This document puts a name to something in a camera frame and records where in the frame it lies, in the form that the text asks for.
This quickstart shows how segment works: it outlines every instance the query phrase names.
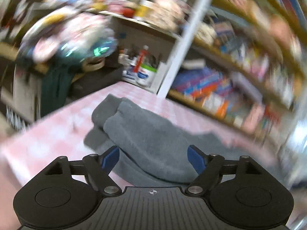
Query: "folded gray towel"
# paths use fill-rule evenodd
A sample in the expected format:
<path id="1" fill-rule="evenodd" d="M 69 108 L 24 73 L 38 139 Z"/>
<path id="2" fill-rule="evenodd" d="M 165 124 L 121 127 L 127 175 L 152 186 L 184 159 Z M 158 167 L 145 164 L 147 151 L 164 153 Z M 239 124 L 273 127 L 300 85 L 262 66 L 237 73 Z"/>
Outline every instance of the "folded gray towel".
<path id="1" fill-rule="evenodd" d="M 94 110 L 92 120 L 94 129 L 84 143 L 98 154 L 119 146 L 120 160 L 114 172 L 135 186 L 185 186 L 192 182 L 197 173 L 187 158 L 191 144 L 225 159 L 238 160 L 248 154 L 225 148 L 214 134 L 191 135 L 126 98 L 108 95 Z M 277 167 L 270 171 L 282 180 Z"/>

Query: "black circular cover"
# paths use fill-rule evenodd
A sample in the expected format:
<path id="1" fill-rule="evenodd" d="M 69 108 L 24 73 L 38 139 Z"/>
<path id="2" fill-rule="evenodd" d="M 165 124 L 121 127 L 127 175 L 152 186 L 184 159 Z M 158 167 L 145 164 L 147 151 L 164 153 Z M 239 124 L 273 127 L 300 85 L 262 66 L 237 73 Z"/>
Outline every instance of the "black circular cover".
<path id="1" fill-rule="evenodd" d="M 275 179 L 248 175 L 217 185 L 209 203 L 218 217 L 244 229 L 270 229 L 285 223 L 293 208 L 289 191 Z"/>
<path id="2" fill-rule="evenodd" d="M 23 225 L 34 228 L 65 228 L 90 215 L 98 203 L 87 184 L 57 175 L 32 180 L 15 196 L 14 210 Z"/>

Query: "cloth fold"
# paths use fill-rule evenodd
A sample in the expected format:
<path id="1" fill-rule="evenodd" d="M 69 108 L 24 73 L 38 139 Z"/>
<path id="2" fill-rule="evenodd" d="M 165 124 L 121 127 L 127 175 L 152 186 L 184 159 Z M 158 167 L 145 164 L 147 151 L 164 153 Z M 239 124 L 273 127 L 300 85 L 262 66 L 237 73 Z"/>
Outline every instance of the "cloth fold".
<path id="1" fill-rule="evenodd" d="M 85 137 L 85 145 L 98 154 L 119 146 L 120 159 L 113 171 L 135 186 L 186 187 L 197 177 L 187 158 L 191 144 L 230 160 L 250 155 L 239 148 L 226 148 L 214 134 L 191 135 L 127 98 L 108 95 L 93 111 L 92 121 L 94 128 Z M 278 167 L 267 169 L 283 181 Z"/>

